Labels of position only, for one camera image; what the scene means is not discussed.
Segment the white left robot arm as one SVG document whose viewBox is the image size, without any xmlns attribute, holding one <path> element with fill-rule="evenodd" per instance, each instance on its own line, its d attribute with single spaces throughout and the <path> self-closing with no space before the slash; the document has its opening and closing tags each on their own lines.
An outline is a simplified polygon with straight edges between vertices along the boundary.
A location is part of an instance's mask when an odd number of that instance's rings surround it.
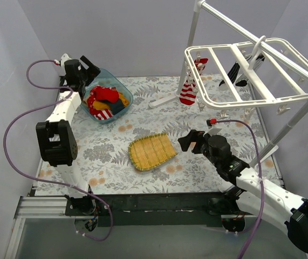
<svg viewBox="0 0 308 259">
<path fill-rule="evenodd" d="M 45 122 L 36 125 L 39 150 L 43 161 L 54 167 L 63 183 L 67 184 L 69 191 L 66 197 L 80 199 L 77 209 L 89 216 L 95 212 L 96 203 L 85 197 L 90 190 L 89 185 L 75 169 L 78 145 L 71 122 L 82 103 L 86 87 L 99 75 L 100 68 L 85 56 L 72 59 L 66 53 L 55 63 L 65 70 L 65 75 L 60 77 L 59 103 Z"/>
</svg>

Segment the red white striped sock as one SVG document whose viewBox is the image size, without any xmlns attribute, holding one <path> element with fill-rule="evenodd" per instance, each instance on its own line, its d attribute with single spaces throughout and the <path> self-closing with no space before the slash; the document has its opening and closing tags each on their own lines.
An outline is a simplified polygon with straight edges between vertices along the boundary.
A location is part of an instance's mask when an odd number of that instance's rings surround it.
<svg viewBox="0 0 308 259">
<path fill-rule="evenodd" d="M 208 62 L 208 58 L 200 58 L 194 61 L 199 75 L 201 75 L 202 72 L 204 71 L 207 62 Z M 188 106 L 194 104 L 196 100 L 197 92 L 198 92 L 198 89 L 196 87 L 195 80 L 193 79 L 193 76 L 191 75 L 191 73 L 188 73 L 187 79 L 185 83 L 183 84 L 182 89 L 180 91 L 180 96 L 179 96 L 180 102 Z"/>
<path fill-rule="evenodd" d="M 97 120 L 107 120 L 113 117 L 113 113 L 109 109 L 105 110 L 95 110 L 93 109 L 91 115 L 94 116 Z"/>
</svg>

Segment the red sock with white pattern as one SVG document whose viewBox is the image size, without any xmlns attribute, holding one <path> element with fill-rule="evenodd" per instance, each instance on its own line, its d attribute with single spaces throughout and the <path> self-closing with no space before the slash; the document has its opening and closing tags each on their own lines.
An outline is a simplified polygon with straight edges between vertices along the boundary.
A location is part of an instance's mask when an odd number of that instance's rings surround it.
<svg viewBox="0 0 308 259">
<path fill-rule="evenodd" d="M 93 91 L 90 91 L 89 96 L 87 98 L 87 105 L 91 115 L 96 114 L 96 109 L 93 106 L 93 103 L 96 101 L 95 95 Z"/>
</svg>

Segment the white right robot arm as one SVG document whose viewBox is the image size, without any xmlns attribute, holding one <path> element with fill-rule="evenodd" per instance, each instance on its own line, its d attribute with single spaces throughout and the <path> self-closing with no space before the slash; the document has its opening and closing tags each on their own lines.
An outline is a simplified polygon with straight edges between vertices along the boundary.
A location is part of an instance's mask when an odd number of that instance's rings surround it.
<svg viewBox="0 0 308 259">
<path fill-rule="evenodd" d="M 260 178 L 259 173 L 232 154 L 229 143 L 221 135 L 193 129 L 178 142 L 184 152 L 194 143 L 192 153 L 204 155 L 223 180 L 242 191 L 239 196 L 226 199 L 225 207 L 229 213 L 235 215 L 243 211 L 260 216 L 308 254 L 308 198 Z"/>
</svg>

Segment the mustard yellow sock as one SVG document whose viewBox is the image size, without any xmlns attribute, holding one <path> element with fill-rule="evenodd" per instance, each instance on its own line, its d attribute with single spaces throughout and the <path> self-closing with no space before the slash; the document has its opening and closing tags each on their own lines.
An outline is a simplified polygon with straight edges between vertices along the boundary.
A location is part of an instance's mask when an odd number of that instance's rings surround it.
<svg viewBox="0 0 308 259">
<path fill-rule="evenodd" d="M 129 105 L 129 100 L 121 92 L 118 92 L 118 95 L 124 107 L 127 107 Z"/>
<path fill-rule="evenodd" d="M 95 101 L 93 102 L 92 106 L 93 106 L 93 108 L 94 108 L 95 110 L 98 110 L 98 111 L 101 111 L 101 110 L 110 110 L 110 109 L 111 109 L 110 106 L 109 106 L 108 104 L 103 103 L 103 102 L 101 102 L 101 101 L 97 101 L 97 100 L 95 100 Z"/>
</svg>

